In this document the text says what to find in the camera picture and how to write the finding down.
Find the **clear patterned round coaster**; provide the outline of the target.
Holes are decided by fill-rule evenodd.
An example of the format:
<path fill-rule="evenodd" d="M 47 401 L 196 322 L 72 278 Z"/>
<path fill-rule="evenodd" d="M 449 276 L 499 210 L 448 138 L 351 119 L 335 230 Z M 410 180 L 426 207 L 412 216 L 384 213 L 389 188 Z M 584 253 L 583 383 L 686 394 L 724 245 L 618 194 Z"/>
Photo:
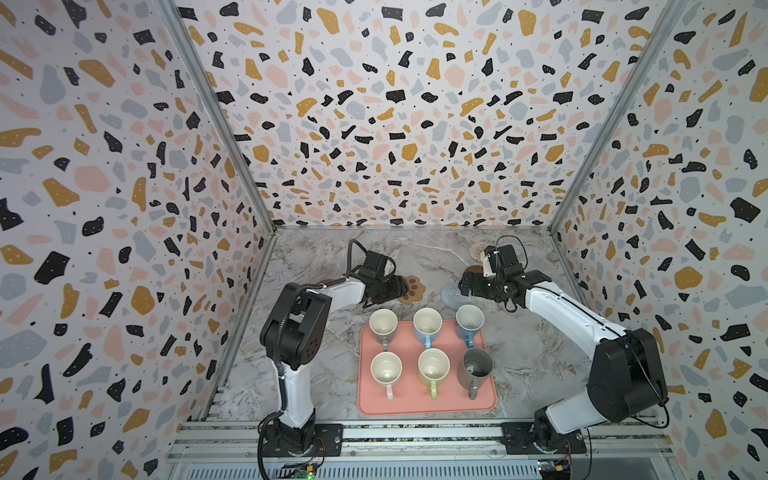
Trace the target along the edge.
<path fill-rule="evenodd" d="M 469 247 L 469 254 L 472 258 L 482 258 L 486 245 L 483 242 L 475 242 Z"/>

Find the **grey blue round coaster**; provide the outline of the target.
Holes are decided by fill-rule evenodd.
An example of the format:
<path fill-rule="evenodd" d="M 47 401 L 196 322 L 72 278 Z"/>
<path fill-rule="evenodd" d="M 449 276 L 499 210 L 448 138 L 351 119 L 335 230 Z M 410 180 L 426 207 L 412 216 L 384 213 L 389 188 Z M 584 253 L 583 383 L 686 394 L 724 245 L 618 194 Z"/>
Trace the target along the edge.
<path fill-rule="evenodd" d="M 454 284 L 446 285 L 441 290 L 440 298 L 446 308 L 454 311 L 458 310 L 462 306 L 472 304 L 470 297 L 462 295 L 459 287 Z"/>

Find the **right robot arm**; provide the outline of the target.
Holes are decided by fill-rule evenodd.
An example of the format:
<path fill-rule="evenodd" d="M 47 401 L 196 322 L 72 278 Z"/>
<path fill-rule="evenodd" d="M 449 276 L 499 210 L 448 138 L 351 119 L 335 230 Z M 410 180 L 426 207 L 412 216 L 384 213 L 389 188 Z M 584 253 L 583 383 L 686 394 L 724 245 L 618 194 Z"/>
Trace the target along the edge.
<path fill-rule="evenodd" d="M 617 423 L 654 406 L 665 408 L 668 389 L 654 336 L 608 321 L 538 271 L 528 270 L 511 245 L 489 245 L 480 266 L 465 270 L 463 296 L 526 309 L 571 339 L 591 361 L 583 391 L 534 414 L 538 442 L 602 423 Z"/>

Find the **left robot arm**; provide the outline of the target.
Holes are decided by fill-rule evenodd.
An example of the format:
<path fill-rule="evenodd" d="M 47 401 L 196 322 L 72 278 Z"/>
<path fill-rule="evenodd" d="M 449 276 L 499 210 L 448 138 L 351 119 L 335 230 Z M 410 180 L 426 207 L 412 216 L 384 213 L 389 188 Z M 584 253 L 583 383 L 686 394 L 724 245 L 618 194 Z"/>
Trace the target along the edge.
<path fill-rule="evenodd" d="M 300 430 L 314 422 L 311 402 L 310 362 L 322 344 L 328 318 L 340 309 L 360 305 L 368 308 L 402 297 L 408 290 L 404 277 L 396 273 L 393 258 L 363 249 L 360 265 L 352 264 L 350 242 L 344 274 L 317 283 L 289 283 L 272 307 L 261 333 L 260 343 L 275 368 L 279 395 L 278 409 L 259 425 L 286 426 Z"/>

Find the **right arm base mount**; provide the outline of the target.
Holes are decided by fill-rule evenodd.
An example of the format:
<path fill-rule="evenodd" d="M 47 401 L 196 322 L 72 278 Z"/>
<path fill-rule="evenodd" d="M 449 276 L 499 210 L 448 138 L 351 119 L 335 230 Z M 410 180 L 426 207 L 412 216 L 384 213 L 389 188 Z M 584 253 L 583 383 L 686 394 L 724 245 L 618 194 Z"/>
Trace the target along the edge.
<path fill-rule="evenodd" d="M 579 431 L 560 434 L 545 415 L 532 421 L 502 422 L 500 443 L 509 455 L 586 454 L 587 445 Z"/>

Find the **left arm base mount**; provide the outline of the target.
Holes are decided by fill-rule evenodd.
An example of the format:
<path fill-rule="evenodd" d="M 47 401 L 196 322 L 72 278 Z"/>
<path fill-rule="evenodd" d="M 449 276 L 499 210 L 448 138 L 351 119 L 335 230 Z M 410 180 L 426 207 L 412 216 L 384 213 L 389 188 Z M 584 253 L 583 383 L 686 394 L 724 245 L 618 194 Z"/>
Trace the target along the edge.
<path fill-rule="evenodd" d="M 341 423 L 316 423 L 310 419 L 301 428 L 274 420 L 260 433 L 258 451 L 263 457 L 338 457 L 344 439 Z"/>

